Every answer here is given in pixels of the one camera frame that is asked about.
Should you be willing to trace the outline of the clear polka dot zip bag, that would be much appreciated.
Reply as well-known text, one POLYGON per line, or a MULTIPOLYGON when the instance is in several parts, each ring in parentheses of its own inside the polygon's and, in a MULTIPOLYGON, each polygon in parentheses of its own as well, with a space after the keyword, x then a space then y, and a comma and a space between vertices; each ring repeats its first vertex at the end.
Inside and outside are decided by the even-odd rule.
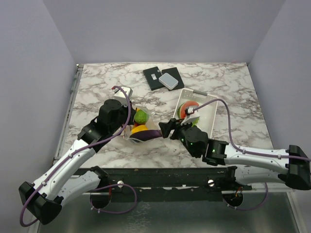
POLYGON ((161 130, 156 126, 152 119, 152 113, 144 106, 134 105, 133 125, 126 126, 122 133, 123 139, 140 144, 156 138, 162 137, 161 130))

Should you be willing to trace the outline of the purple toy eggplant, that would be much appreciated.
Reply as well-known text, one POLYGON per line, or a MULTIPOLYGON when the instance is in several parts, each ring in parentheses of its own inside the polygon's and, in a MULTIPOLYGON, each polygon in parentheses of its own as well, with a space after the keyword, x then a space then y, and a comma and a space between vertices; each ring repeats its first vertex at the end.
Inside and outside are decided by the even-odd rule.
POLYGON ((134 142, 140 143, 140 142, 146 142, 149 140, 153 140, 159 137, 162 137, 160 130, 145 130, 145 131, 133 133, 130 135, 129 138, 134 142))

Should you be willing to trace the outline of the yellow toy lemon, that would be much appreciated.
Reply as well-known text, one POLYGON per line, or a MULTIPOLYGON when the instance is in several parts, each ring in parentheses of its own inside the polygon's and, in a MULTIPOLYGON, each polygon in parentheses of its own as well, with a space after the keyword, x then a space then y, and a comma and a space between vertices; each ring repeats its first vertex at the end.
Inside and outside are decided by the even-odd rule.
POLYGON ((148 127, 146 125, 134 126, 132 129, 132 134, 142 132, 142 131, 146 131, 146 130, 148 130, 148 127))

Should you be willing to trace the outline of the green toy citrus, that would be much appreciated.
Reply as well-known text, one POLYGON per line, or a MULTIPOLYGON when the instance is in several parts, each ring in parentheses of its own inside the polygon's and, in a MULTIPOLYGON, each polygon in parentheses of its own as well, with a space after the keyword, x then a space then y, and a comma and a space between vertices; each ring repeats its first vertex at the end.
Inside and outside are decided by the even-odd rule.
POLYGON ((138 110, 134 116, 134 121, 137 124, 145 124, 149 119, 149 115, 143 111, 143 110, 138 110))

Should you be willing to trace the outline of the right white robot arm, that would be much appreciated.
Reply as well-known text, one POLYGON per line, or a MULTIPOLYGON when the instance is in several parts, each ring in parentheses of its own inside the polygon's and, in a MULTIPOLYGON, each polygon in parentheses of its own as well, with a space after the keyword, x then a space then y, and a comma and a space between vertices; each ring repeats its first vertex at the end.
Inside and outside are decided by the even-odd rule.
POLYGON ((208 134, 175 118, 160 122, 163 138, 179 140, 188 153, 211 166, 237 166, 235 173, 223 178, 224 186, 234 190, 252 183, 283 183, 297 190, 310 190, 310 158, 295 145, 288 149, 262 150, 242 148, 232 143, 210 139, 208 134))

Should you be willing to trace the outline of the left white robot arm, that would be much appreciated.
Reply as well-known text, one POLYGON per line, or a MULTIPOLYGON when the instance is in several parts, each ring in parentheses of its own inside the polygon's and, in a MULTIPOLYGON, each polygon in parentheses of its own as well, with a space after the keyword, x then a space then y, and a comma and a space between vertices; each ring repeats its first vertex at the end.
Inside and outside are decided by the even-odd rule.
POLYGON ((82 128, 61 159, 41 177, 19 187, 22 210, 28 210, 46 225, 59 215, 65 204, 84 192, 111 189, 113 185, 108 181, 108 174, 99 167, 91 168, 76 180, 71 177, 84 162, 133 123, 134 113, 130 100, 126 104, 115 99, 106 100, 98 116, 82 128))

